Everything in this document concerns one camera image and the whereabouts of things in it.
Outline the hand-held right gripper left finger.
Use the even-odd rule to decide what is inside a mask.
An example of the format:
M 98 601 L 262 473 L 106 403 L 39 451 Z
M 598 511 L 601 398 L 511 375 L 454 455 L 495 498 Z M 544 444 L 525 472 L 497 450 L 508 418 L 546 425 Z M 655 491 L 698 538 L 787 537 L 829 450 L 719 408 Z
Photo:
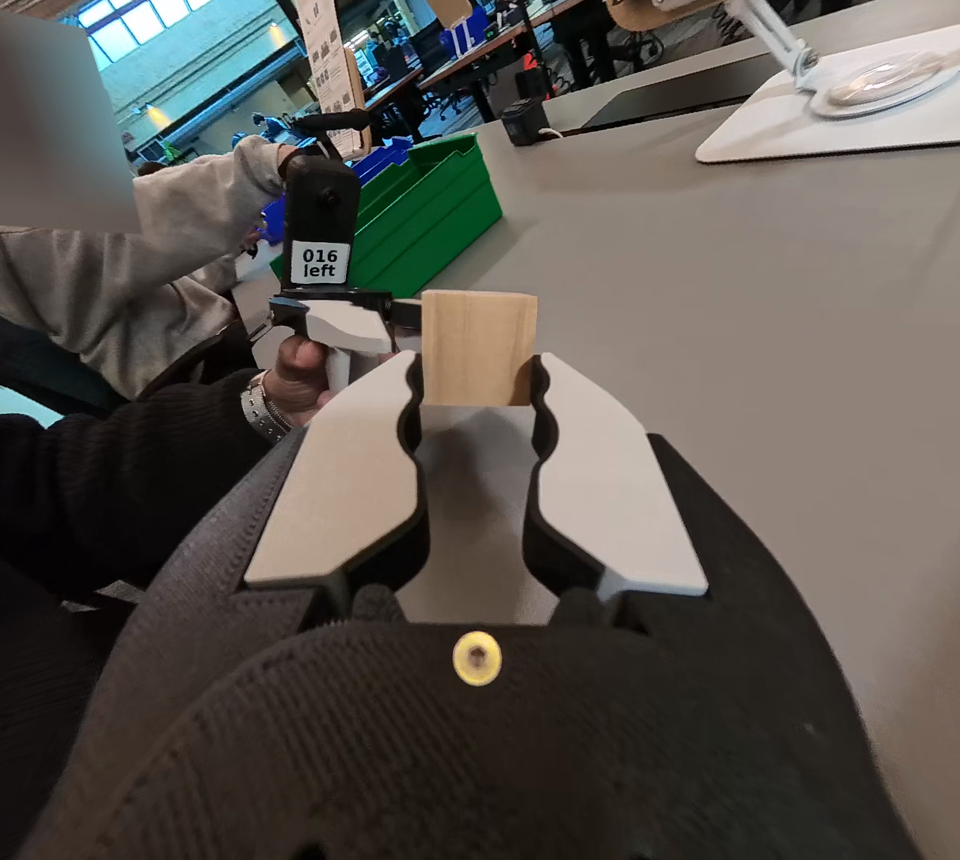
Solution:
M 336 616 L 363 588 L 397 593 L 426 566 L 422 358 L 403 350 L 308 424 L 244 574 L 255 593 L 318 594 Z

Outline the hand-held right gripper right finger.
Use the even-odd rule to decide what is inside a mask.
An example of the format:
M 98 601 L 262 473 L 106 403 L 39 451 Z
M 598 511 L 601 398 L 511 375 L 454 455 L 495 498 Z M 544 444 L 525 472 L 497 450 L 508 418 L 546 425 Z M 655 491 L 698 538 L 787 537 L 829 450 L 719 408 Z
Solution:
M 549 352 L 531 366 L 535 462 L 523 564 L 556 599 L 630 594 L 703 603 L 710 582 L 644 424 Z

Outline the medium wooden cube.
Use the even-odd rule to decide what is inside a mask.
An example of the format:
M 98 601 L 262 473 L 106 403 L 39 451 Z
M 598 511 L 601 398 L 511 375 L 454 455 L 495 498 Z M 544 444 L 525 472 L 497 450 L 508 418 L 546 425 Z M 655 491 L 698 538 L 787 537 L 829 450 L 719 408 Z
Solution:
M 436 289 L 421 297 L 423 403 L 528 406 L 538 298 Z

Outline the green plastic bin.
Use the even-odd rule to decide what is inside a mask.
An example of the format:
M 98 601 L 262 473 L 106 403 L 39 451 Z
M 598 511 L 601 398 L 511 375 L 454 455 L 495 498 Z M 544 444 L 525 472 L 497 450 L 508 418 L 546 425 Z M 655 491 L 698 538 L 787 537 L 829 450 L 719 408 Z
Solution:
M 413 298 L 503 215 L 476 133 L 414 146 L 363 184 L 348 285 Z

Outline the grey desk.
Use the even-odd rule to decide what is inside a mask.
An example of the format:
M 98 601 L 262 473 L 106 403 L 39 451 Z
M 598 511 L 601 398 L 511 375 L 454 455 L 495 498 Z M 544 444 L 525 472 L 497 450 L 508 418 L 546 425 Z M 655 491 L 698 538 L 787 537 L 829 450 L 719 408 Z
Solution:
M 958 858 L 958 148 L 705 166 L 699 110 L 514 149 L 434 287 L 537 295 L 815 614 L 927 858 Z

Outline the person's left hand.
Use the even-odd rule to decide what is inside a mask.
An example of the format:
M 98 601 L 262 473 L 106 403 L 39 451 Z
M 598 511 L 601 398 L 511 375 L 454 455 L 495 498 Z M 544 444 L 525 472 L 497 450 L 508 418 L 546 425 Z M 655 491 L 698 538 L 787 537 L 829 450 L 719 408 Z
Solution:
M 274 366 L 264 375 L 264 397 L 291 427 L 304 426 L 333 397 L 328 374 L 329 349 L 292 335 L 278 348 Z

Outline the blue plastic bin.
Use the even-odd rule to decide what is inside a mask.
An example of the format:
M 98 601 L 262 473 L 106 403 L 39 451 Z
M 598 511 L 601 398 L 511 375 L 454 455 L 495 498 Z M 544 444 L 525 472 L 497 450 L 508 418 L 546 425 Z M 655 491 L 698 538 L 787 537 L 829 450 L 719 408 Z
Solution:
M 358 175 L 361 184 L 364 185 L 388 166 L 404 163 L 413 146 L 414 143 L 410 139 L 395 137 L 390 139 L 386 145 L 373 148 L 366 157 L 349 162 L 347 166 Z M 266 240 L 271 246 L 277 245 L 283 240 L 285 207 L 286 196 L 283 194 L 278 199 L 271 201 L 261 211 L 260 238 Z

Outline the silver wristwatch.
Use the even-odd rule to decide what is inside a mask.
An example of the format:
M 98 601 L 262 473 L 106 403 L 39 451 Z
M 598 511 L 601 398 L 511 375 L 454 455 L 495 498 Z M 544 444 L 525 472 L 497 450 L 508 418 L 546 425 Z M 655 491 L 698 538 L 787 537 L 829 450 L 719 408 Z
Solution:
M 264 381 L 269 370 L 253 376 L 241 394 L 241 409 L 249 426 L 270 444 L 283 440 L 293 429 L 286 415 L 268 397 Z

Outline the standing instruction sign board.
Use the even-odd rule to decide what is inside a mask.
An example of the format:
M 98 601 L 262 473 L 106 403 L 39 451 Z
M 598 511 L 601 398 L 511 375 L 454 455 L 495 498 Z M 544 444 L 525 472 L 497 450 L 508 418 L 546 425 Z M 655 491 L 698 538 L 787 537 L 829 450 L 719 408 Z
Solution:
M 337 1 L 294 0 L 294 5 L 317 97 L 315 106 L 304 109 L 298 116 L 317 110 L 367 110 L 354 52 L 346 46 L 341 34 Z M 335 150 L 343 161 L 351 162 L 370 153 L 370 130 L 368 127 L 361 133 L 344 130 L 306 137 L 324 135 L 330 150 Z

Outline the small black device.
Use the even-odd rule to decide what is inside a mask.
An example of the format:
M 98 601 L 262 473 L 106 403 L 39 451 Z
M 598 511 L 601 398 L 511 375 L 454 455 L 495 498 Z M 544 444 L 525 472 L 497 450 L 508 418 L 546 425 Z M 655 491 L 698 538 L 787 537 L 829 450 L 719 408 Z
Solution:
M 499 120 L 512 146 L 532 146 L 554 135 L 543 104 L 542 99 L 527 97 L 502 110 Z

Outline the wooden-edged table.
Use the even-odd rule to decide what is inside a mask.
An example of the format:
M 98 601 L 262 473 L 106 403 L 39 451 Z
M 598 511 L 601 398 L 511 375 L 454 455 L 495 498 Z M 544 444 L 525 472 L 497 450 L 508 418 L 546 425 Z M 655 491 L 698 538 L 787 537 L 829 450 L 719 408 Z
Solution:
M 531 52 L 533 47 L 538 47 L 534 33 L 536 29 L 552 24 L 557 17 L 585 1 L 587 0 L 557 0 L 539 7 L 532 14 L 529 24 L 520 23 L 505 28 L 462 57 L 446 63 L 421 79 L 418 90 L 422 94 L 441 94 L 447 88 L 451 91 L 466 89 L 483 121 L 493 122 L 496 116 L 486 93 L 490 75 L 522 58 Z

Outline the black flat panel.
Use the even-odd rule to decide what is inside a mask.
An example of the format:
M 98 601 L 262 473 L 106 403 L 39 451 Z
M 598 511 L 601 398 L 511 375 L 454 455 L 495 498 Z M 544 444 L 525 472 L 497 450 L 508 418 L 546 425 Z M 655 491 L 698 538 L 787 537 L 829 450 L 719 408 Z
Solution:
M 781 68 L 769 55 L 730 62 L 619 93 L 582 125 L 584 132 L 742 104 Z

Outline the white adjustable stand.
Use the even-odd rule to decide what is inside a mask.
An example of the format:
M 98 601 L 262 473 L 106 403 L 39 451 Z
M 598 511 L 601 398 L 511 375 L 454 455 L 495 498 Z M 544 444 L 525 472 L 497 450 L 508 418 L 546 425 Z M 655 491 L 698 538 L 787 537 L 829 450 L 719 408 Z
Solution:
M 670 11 L 698 0 L 652 0 Z M 958 25 L 827 54 L 767 0 L 722 0 L 781 68 L 696 150 L 703 164 L 958 143 Z

